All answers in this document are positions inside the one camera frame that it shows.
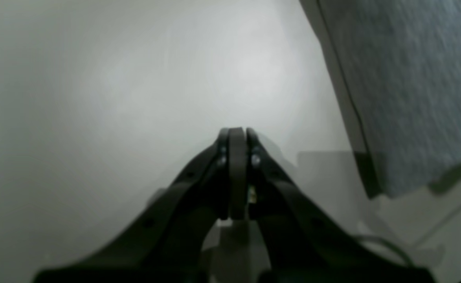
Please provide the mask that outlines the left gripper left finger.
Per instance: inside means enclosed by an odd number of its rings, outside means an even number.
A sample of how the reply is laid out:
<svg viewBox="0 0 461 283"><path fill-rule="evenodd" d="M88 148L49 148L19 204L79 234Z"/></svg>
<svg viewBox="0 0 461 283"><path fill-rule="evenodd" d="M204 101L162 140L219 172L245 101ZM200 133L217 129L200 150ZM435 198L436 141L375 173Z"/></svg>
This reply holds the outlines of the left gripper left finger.
<svg viewBox="0 0 461 283"><path fill-rule="evenodd" d="M160 197L98 252L72 265L45 269L35 283L206 283L198 266L216 220L229 214L229 140L196 155Z"/></svg>

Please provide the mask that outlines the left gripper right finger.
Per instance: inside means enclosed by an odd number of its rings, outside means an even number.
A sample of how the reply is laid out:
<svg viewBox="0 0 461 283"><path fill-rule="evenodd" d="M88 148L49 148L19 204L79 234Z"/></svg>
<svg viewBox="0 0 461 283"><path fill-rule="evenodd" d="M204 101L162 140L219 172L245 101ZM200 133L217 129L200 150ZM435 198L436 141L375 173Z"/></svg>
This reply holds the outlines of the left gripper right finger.
<svg viewBox="0 0 461 283"><path fill-rule="evenodd" d="M372 253L309 200L251 129L228 131L233 220L257 222L270 270L259 283L432 283L430 272Z"/></svg>

